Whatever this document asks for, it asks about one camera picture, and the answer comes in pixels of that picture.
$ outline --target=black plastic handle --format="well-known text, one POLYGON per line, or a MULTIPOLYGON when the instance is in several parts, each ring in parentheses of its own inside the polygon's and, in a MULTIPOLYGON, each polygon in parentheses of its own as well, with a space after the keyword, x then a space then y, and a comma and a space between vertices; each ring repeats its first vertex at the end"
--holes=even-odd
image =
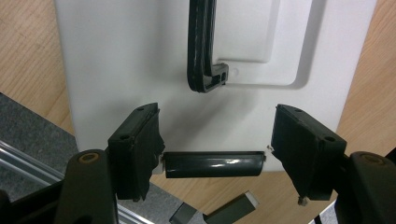
POLYGON ((225 85, 226 63, 212 65, 216 0, 190 0, 187 78, 192 91, 209 92, 225 85))
POLYGON ((166 178, 254 176, 262 172, 263 151, 165 152, 166 178))

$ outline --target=wooden surface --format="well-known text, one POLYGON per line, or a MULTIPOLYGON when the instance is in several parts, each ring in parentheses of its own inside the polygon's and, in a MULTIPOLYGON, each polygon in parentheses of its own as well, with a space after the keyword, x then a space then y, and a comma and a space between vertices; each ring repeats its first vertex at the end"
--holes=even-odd
MULTIPOLYGON (((396 147, 395 24, 396 2, 378 0, 338 128, 347 154, 386 155, 396 147)), ((73 133, 52 1, 0 1, 0 59, 0 92, 73 133)), ((205 213, 250 190, 261 204, 238 223, 307 223, 329 204, 298 206, 284 172, 179 180, 157 175, 152 182, 205 213)))

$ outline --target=black plastic piece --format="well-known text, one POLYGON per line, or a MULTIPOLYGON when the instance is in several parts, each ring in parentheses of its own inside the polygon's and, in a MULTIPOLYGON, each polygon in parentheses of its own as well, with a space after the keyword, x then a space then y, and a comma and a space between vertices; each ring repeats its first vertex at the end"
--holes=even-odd
POLYGON ((317 216, 314 218, 314 222, 315 222, 315 224, 322 224, 320 215, 317 215, 317 216))
POLYGON ((157 103, 138 107, 108 139, 118 199, 146 199, 152 170, 165 148, 159 113, 157 103))
POLYGON ((334 210, 338 223, 361 223, 361 210, 348 176, 350 158, 344 155, 331 171, 333 188, 338 193, 334 210))
POLYGON ((388 153, 386 158, 396 164, 396 148, 394 148, 390 153, 388 153))
POLYGON ((177 211, 169 219, 171 224, 187 224, 192 219, 197 210, 186 203, 182 203, 177 211))
POLYGON ((262 151, 165 152, 166 178, 254 176, 262 172, 262 151))
POLYGON ((92 149, 67 163, 56 223, 118 223, 107 153, 92 149))
POLYGON ((5 191, 0 189, 0 223, 11 224, 11 202, 5 191))
POLYGON ((204 221, 207 224, 224 224, 235 223, 237 220, 256 210, 258 202, 254 198, 248 197, 250 192, 242 194, 232 201, 224 204, 221 208, 212 214, 204 215, 204 221))
POLYGON ((53 223, 62 185, 60 181, 12 203, 12 223, 53 223))
POLYGON ((300 197, 330 199, 333 183, 329 172, 344 156, 344 139, 303 110, 278 105, 271 146, 300 197))
POLYGON ((350 155, 348 177, 362 223, 396 223, 396 165, 370 152, 350 155))
POLYGON ((192 91, 225 85, 228 65, 212 65, 216 0, 190 0, 187 78, 192 91))

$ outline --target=black clamp jaw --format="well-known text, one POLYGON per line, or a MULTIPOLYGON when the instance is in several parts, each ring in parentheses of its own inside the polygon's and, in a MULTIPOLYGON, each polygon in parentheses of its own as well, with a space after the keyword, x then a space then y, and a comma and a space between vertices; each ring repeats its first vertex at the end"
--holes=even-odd
POLYGON ((393 223, 396 220, 396 148, 386 158, 370 152, 349 157, 347 142, 303 110, 278 105, 273 154, 306 199, 330 200, 340 223, 393 223))
POLYGON ((225 85, 226 63, 212 65, 216 0, 190 0, 187 78, 192 91, 209 92, 225 85))
POLYGON ((160 136, 157 104, 143 105, 108 139, 108 157, 119 199, 145 200, 152 170, 165 145, 160 136))

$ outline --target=white plastic plate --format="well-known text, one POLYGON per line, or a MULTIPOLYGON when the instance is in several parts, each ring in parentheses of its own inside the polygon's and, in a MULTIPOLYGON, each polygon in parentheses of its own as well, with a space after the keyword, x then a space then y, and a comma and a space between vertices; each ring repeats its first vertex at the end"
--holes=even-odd
MULTIPOLYGON (((335 130, 375 8, 219 0, 214 60, 230 65, 230 78, 202 94, 187 82, 189 1, 55 3, 79 150, 105 149, 135 108, 154 102, 168 151, 266 150, 277 104, 335 130)), ((283 169, 266 155, 264 171, 283 169)))

